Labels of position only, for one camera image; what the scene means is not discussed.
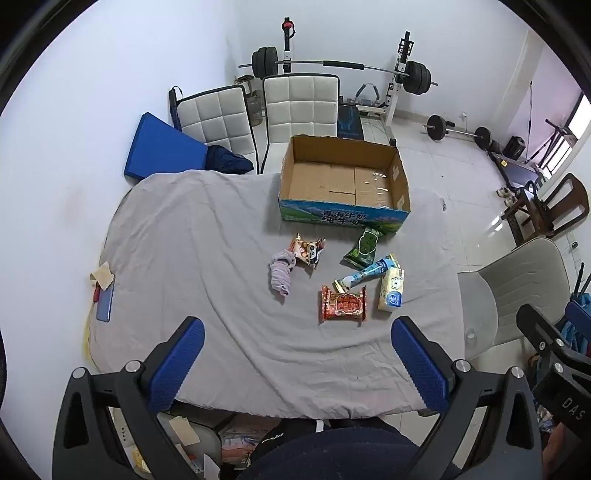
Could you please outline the person's dark trousers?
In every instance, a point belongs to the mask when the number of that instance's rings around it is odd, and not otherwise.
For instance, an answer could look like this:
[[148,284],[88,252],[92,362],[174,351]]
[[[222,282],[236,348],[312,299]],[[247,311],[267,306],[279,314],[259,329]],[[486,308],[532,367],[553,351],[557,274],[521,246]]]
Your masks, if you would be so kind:
[[221,479],[400,479],[419,446],[379,417],[282,419]]

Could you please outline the right white padded chair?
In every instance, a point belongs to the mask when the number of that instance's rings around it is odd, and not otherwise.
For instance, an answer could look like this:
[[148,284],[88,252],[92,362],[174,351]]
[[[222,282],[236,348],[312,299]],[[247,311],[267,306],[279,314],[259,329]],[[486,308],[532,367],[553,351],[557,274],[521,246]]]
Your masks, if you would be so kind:
[[266,77],[263,101],[267,144],[261,174],[280,173],[293,136],[338,136],[338,76],[298,73]]

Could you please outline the beige paper scrap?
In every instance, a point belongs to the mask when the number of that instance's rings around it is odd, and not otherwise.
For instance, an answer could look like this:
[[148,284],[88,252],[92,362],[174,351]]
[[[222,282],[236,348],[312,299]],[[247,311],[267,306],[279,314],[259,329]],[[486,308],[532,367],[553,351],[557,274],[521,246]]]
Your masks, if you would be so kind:
[[109,263],[103,262],[95,271],[90,273],[90,280],[94,281],[101,290],[106,290],[114,281],[114,274],[111,272]]

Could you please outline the small barbell on floor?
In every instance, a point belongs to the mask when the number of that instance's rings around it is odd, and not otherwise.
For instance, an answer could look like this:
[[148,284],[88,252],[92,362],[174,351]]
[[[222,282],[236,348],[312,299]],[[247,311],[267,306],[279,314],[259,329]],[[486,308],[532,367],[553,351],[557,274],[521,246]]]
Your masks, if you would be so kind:
[[456,134],[471,137],[481,150],[488,150],[492,143],[492,134],[488,128],[481,126],[475,132],[459,130],[440,115],[431,115],[424,128],[433,141],[442,141],[449,134]]

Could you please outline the blue white tube packet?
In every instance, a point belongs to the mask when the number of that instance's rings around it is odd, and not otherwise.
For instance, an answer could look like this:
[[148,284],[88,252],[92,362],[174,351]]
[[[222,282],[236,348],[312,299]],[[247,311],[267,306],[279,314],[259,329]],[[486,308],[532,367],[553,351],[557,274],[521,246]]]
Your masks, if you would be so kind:
[[349,291],[349,289],[355,287],[356,285],[381,277],[390,269],[399,267],[400,265],[396,256],[394,256],[394,254],[389,254],[386,257],[377,260],[375,263],[370,264],[370,266],[361,271],[335,280],[332,282],[332,286],[335,287],[335,291],[339,293],[346,293]]

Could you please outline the yellow tissue pack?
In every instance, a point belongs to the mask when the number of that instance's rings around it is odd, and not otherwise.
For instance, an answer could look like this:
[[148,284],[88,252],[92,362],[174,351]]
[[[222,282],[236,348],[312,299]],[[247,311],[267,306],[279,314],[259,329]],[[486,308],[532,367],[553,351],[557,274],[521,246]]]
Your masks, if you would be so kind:
[[401,268],[390,268],[381,279],[378,309],[393,312],[403,303],[405,272]]

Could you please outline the left white padded chair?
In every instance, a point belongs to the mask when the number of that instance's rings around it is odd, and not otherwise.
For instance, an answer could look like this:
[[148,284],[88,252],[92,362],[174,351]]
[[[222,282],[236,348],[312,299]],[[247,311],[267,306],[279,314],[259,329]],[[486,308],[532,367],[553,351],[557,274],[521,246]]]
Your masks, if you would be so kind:
[[245,88],[230,85],[180,98],[168,91],[169,113],[176,130],[204,145],[222,146],[242,155],[259,172],[259,151],[246,108]]

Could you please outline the blue foam mat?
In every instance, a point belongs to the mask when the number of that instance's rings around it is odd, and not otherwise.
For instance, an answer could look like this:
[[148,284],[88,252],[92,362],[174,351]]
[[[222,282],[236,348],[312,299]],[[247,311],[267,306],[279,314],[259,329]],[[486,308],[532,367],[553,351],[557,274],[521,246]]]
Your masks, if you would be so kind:
[[207,146],[146,112],[135,131],[123,174],[143,180],[153,174],[203,170],[206,153]]

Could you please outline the red snack packet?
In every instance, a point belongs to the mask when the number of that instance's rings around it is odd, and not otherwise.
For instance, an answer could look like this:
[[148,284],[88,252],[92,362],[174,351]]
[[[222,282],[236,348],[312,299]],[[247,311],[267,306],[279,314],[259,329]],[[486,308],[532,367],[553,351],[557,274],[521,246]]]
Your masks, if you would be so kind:
[[367,288],[359,292],[339,293],[329,286],[322,286],[320,319],[322,322],[332,320],[352,320],[366,322],[368,316]]

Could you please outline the purple sock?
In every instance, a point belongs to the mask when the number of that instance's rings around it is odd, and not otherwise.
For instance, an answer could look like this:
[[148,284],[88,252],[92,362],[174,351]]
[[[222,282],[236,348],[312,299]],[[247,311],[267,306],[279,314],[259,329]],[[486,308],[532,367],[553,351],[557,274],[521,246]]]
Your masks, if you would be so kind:
[[287,249],[283,249],[271,257],[270,285],[283,297],[290,295],[290,274],[296,263],[296,256]]

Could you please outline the barbell on rack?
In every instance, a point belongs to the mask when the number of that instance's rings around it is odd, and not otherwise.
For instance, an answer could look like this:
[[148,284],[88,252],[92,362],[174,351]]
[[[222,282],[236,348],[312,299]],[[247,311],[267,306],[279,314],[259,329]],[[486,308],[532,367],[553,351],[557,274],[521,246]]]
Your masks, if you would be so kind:
[[325,68],[339,68],[359,71],[375,71],[388,73],[399,80],[404,90],[413,95],[423,95],[438,83],[433,80],[431,71],[422,63],[408,61],[403,70],[384,69],[368,66],[363,63],[339,60],[280,60],[276,47],[260,47],[252,53],[249,63],[238,65],[239,69],[250,68],[254,77],[264,79],[279,73],[279,68],[294,65],[318,65]]

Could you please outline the black treadmill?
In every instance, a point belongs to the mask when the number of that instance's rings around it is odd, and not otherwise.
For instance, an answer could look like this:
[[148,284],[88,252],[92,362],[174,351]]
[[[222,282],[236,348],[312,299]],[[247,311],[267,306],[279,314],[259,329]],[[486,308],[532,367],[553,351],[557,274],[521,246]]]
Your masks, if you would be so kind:
[[539,172],[534,168],[505,157],[501,145],[496,140],[491,141],[488,156],[499,170],[506,187],[513,192],[528,182],[536,183],[539,179]]

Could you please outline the green snack packet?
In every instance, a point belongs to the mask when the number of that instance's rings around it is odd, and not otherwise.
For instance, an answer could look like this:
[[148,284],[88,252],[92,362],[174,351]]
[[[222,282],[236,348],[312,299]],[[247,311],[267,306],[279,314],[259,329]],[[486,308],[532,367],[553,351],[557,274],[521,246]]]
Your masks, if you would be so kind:
[[356,245],[344,257],[342,263],[356,270],[363,270],[375,262],[376,249],[384,233],[367,227],[363,230]]

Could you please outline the black blue bench pad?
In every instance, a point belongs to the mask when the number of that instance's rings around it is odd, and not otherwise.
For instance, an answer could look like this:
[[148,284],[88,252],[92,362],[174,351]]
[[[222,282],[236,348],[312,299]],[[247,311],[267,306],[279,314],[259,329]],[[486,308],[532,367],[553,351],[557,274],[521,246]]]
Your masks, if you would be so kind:
[[338,137],[363,140],[363,126],[359,109],[354,105],[339,104]]

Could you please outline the orange snack packet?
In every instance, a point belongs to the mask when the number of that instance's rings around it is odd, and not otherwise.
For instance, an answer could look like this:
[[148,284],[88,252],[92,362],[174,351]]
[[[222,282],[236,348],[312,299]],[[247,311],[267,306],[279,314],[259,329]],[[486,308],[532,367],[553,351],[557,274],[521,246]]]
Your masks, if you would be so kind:
[[318,267],[318,261],[322,251],[325,249],[325,239],[318,238],[314,241],[305,240],[300,233],[297,233],[290,242],[291,253],[297,261],[304,263],[307,267],[315,269]]

